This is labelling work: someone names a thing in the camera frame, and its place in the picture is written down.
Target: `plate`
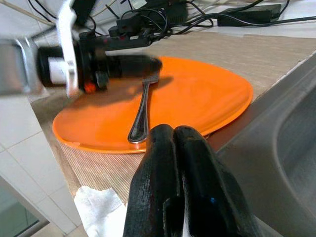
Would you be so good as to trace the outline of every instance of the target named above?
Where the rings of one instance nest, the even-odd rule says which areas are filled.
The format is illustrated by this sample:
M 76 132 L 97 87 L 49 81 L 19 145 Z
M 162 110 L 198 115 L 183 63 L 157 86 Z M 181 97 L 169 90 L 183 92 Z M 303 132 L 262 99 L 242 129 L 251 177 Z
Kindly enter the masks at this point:
M 251 85 L 232 72 L 192 60 L 160 59 L 160 79 L 150 90 L 150 128 L 188 125 L 207 135 L 236 119 L 251 102 Z M 53 132 L 62 143 L 81 150 L 144 152 L 146 143 L 127 140 L 142 90 L 139 79 L 111 80 L 107 91 L 85 94 L 61 111 Z

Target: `countertop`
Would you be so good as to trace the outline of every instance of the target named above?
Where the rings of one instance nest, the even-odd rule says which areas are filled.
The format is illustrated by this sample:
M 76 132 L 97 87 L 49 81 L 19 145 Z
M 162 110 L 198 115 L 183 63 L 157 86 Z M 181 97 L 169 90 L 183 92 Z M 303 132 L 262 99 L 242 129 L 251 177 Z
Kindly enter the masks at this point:
M 149 54 L 172 56 L 214 64 L 248 80 L 254 98 L 263 94 L 316 49 L 316 39 L 192 32 L 172 36 L 145 48 Z M 69 103 L 64 89 L 49 90 L 50 96 L 31 103 L 59 162 L 73 196 L 83 185 L 113 188 L 128 200 L 131 178 L 143 154 L 109 155 L 79 151 L 60 144 L 52 133 L 55 116 Z

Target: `fork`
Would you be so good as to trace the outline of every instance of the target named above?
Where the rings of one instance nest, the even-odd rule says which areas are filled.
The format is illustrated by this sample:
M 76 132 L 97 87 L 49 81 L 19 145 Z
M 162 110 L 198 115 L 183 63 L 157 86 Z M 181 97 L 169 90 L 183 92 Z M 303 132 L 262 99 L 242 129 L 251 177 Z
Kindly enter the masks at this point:
M 148 94 L 149 87 L 151 84 L 157 83 L 159 81 L 159 75 L 154 74 L 143 79 L 143 95 L 138 109 L 138 113 L 131 131 L 128 135 L 128 141 L 133 144 L 139 144 L 144 142 L 149 134 L 148 126 Z

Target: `power adapter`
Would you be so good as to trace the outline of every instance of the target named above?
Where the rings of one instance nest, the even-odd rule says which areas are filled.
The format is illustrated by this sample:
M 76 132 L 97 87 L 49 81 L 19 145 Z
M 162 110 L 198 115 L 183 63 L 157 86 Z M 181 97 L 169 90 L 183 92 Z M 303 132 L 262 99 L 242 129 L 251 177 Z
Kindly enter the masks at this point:
M 280 17 L 281 4 L 254 6 L 244 11 L 230 12 L 234 8 L 226 9 L 222 13 L 250 23 L 271 23 Z M 217 18 L 217 26 L 247 26 L 247 24 L 235 21 L 228 17 Z

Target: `sink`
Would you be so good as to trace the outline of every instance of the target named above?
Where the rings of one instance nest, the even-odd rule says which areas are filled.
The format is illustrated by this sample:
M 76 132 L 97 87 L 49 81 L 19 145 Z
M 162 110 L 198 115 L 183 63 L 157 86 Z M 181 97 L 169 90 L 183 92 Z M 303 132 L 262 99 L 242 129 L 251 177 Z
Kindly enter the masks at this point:
M 208 141 L 258 218 L 284 237 L 316 236 L 316 55 Z

